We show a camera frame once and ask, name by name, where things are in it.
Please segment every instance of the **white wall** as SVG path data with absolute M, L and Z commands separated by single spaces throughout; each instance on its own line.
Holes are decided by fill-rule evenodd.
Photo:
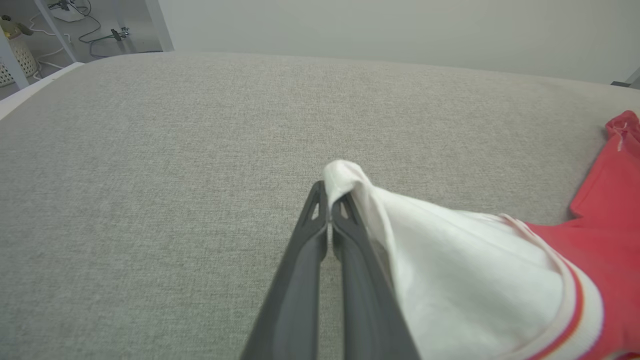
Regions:
M 638 0 L 147 1 L 159 2 L 176 51 L 389 60 L 599 83 L 624 81 L 640 67 Z

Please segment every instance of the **woven basket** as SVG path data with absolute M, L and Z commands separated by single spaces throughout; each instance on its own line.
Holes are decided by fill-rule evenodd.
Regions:
M 27 43 L 24 41 L 24 35 L 22 33 L 17 33 L 7 40 L 9 40 L 9 45 L 13 51 L 13 55 L 15 55 L 16 60 L 18 60 L 18 63 L 22 67 L 24 75 L 28 78 L 35 74 L 38 70 L 38 64 L 36 64 L 31 51 L 29 51 L 29 48 L 27 47 Z M 13 84 L 14 82 L 13 77 L 4 66 L 2 58 L 0 58 L 0 87 Z

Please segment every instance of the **white cloth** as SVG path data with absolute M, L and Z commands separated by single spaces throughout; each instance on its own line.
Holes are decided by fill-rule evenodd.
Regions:
M 388 192 L 344 160 L 327 165 L 323 177 L 329 207 L 353 190 L 370 239 L 386 248 L 423 359 L 494 359 L 531 341 L 556 316 L 561 275 L 505 218 Z

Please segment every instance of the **cable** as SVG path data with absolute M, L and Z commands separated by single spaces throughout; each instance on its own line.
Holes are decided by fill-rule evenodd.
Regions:
M 87 36 L 87 35 L 91 35 L 91 34 L 93 34 L 94 32 L 98 31 L 100 28 L 102 28 L 102 24 L 101 24 L 98 20 L 96 20 L 96 18 L 95 18 L 95 17 L 92 17 L 91 15 L 88 15 L 88 14 L 87 14 L 87 15 L 85 15 L 85 16 L 86 16 L 86 17 L 90 17 L 91 19 L 93 19 L 93 21 L 95 21 L 95 22 L 97 22 L 97 23 L 98 23 L 98 27 L 97 27 L 97 28 L 95 28 L 95 29 L 93 29 L 93 30 L 89 31 L 89 32 L 88 32 L 88 33 L 86 33 L 86 34 L 80 35 L 80 36 L 78 37 L 78 40 L 80 40 L 80 42 L 84 42 L 85 44 L 89 44 L 90 42 L 92 42 L 92 41 L 96 41 L 96 40 L 98 40 L 98 39 L 93 39 L 93 40 L 83 40 L 83 37 L 85 37 L 85 36 Z
M 91 10 L 93 9 L 93 5 L 91 5 L 91 1 L 89 0 L 85 0 L 88 4 L 89 4 L 89 11 L 86 14 L 83 14 L 84 16 L 87 16 L 91 13 Z
M 89 55 L 93 56 L 93 57 L 94 57 L 94 58 L 96 58 L 96 59 L 108 58 L 109 56 L 96 55 L 96 54 L 94 54 L 94 53 L 93 53 L 93 45 L 94 45 L 96 42 L 100 41 L 100 40 L 105 40 L 105 39 L 108 39 L 108 38 L 115 38 L 115 37 L 114 37 L 113 35 L 109 35 L 109 36 L 106 36 L 106 37 L 103 37 L 103 38 L 97 38 L 97 39 L 95 39 L 95 40 L 91 41 L 91 42 L 89 43 Z
M 56 36 L 56 34 L 48 33 L 48 32 L 46 32 L 46 31 L 44 31 L 44 30 L 41 30 L 41 29 L 34 29 L 34 28 L 33 28 L 33 27 L 35 26 L 35 22 L 33 22 L 33 19 L 35 19 L 36 17 L 38 17 L 38 15 L 40 15 L 40 12 L 38 12 L 36 15 L 32 16 L 32 17 L 29 19 L 29 21 L 30 21 L 30 23 L 31 23 L 31 25 L 29 25 L 29 29 L 30 29 L 30 30 L 32 30 L 32 31 L 34 31 L 34 32 L 37 32 L 37 33 L 44 33 L 44 34 L 46 34 L 46 35 L 49 35 L 50 37 L 54 37 L 54 36 Z M 71 35 L 66 34 L 66 33 L 65 33 L 64 35 L 66 35 L 66 36 L 67 36 L 67 40 L 68 40 L 68 42 L 69 42 L 69 43 L 71 43 Z M 58 50 L 56 50 L 56 51 L 54 51 L 54 52 L 52 52 L 52 53 L 48 53 L 48 54 L 44 54 L 44 55 L 40 55 L 40 56 L 38 56 L 38 57 L 36 58 L 36 64 L 38 65 L 38 71 L 37 71 L 37 73 L 38 73 L 40 76 L 38 76 L 38 75 L 36 75 L 36 74 L 33 74 L 33 78 L 34 78 L 34 79 L 36 79 L 36 80 L 42 80 L 42 65 L 43 65 L 43 64 L 44 64 L 44 65 L 53 66 L 53 67 L 57 67 L 58 69 L 64 69 L 63 67 L 61 67 L 61 66 L 59 66 L 59 65 L 56 65 L 56 64 L 53 64 L 53 63 L 49 63 L 49 62 L 45 62 L 45 61 L 42 61 L 42 60 L 41 60 L 42 58 L 44 58 L 44 57 L 46 57 L 46 56 L 50 56 L 50 55 L 54 55 L 54 54 L 58 54 L 58 53 L 59 53 L 60 51 L 62 51 L 62 50 L 64 50 L 64 47 L 61 47 L 61 48 L 59 48 Z

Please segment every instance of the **gray fabric surface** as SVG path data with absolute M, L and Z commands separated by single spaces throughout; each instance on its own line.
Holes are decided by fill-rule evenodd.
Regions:
M 140 54 L 0 120 L 0 358 L 237 357 L 329 161 L 383 188 L 542 224 L 640 92 L 423 65 Z M 320 358 L 342 352 L 340 267 Z

